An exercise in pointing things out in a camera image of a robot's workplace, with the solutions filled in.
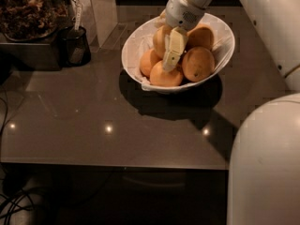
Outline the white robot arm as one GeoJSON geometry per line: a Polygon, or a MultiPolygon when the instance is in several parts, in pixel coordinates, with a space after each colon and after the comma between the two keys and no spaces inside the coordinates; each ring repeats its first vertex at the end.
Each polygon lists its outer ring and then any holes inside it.
{"type": "MultiPolygon", "coordinates": [[[[169,0],[163,67],[212,0],[169,0]]],[[[240,0],[291,93],[263,104],[239,128],[229,166],[227,225],[300,225],[300,0],[240,0]]]]}

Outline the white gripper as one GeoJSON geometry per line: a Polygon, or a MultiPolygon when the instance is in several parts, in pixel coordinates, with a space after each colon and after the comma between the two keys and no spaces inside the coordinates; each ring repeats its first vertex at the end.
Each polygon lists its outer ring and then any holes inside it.
{"type": "Polygon", "coordinates": [[[165,10],[155,19],[155,27],[168,24],[173,28],[165,36],[163,69],[175,69],[188,43],[188,32],[193,29],[204,15],[204,0],[169,0],[165,10]]]}

